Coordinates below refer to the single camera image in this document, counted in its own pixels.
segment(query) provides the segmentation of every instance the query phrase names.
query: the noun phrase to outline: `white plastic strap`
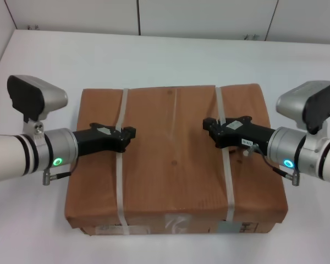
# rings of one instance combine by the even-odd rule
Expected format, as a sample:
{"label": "white plastic strap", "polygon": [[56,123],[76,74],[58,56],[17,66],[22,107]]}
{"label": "white plastic strap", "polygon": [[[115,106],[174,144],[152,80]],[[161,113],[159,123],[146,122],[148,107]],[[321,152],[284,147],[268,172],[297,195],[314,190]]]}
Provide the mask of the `white plastic strap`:
{"label": "white plastic strap", "polygon": [[[222,101],[221,88],[215,87],[216,101],[218,105],[218,113],[221,124],[226,123],[224,104]],[[227,216],[226,221],[233,221],[233,215],[235,212],[235,197],[233,193],[233,184],[232,184],[232,175],[231,175],[231,165],[230,165],[230,156],[228,148],[225,147],[222,149],[222,158],[224,163],[224,176],[226,184],[226,193],[227,193]]]}
{"label": "white plastic strap", "polygon": [[[126,104],[127,104],[128,89],[124,89],[122,93],[121,107],[119,118],[116,123],[116,130],[121,132],[121,126],[125,118]],[[123,228],[123,234],[129,235],[129,228],[126,222],[125,213],[123,209],[123,174],[122,174],[122,153],[116,153],[116,204],[117,215]]]}

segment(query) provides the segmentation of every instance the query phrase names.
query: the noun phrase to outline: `box lid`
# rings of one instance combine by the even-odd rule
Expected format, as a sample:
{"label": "box lid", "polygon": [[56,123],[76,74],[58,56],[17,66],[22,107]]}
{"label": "box lid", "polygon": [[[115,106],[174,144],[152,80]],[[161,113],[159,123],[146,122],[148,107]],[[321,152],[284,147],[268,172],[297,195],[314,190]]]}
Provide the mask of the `box lid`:
{"label": "box lid", "polygon": [[[227,117],[252,116],[270,127],[257,84],[222,87]],[[78,130],[96,122],[115,125],[123,90],[86,89]],[[202,128],[218,117],[215,86],[154,87],[128,91],[123,127],[137,129],[123,154],[125,217],[191,213],[225,219],[227,194],[220,149]],[[281,177],[260,155],[230,154],[235,221],[281,222],[287,201]],[[103,151],[79,160],[69,179],[65,216],[73,228],[118,224],[116,154]]]}

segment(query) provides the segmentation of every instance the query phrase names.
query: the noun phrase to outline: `green indicator light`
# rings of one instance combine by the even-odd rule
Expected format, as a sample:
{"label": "green indicator light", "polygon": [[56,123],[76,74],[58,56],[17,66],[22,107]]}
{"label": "green indicator light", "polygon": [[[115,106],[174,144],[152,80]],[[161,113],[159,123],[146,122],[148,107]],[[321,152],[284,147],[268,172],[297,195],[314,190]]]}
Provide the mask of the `green indicator light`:
{"label": "green indicator light", "polygon": [[62,158],[56,158],[53,162],[54,166],[59,166],[62,163]]}

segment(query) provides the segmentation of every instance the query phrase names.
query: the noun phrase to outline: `brown box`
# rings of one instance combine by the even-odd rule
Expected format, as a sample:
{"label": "brown box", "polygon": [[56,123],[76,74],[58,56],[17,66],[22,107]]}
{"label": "brown box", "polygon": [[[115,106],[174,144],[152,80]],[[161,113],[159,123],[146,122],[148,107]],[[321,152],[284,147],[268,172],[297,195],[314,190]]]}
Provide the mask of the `brown box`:
{"label": "brown box", "polygon": [[[252,116],[270,126],[257,84],[222,87],[227,117]],[[115,125],[123,90],[83,91],[78,130],[96,122]],[[234,223],[224,220],[227,193],[220,149],[202,128],[218,117],[214,86],[128,91],[123,127],[137,129],[123,154],[124,213],[131,234],[267,233],[288,207],[282,179],[260,155],[230,154]],[[116,154],[80,158],[69,179],[65,216],[85,233],[122,234],[116,203]]]}

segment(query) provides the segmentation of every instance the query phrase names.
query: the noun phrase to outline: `white table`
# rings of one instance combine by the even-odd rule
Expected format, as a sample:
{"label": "white table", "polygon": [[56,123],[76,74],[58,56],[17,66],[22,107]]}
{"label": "white table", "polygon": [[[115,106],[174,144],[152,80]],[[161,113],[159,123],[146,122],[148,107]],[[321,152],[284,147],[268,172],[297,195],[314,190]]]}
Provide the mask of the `white table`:
{"label": "white table", "polygon": [[[258,83],[271,126],[278,96],[308,80],[330,80],[330,46],[15,31],[0,62],[0,133],[20,134],[6,81],[33,75],[65,89],[67,107],[46,129],[75,129],[84,88]],[[0,183],[0,263],[330,263],[330,184],[285,182],[289,212],[265,235],[92,236],[64,219],[68,179],[41,173]]]}

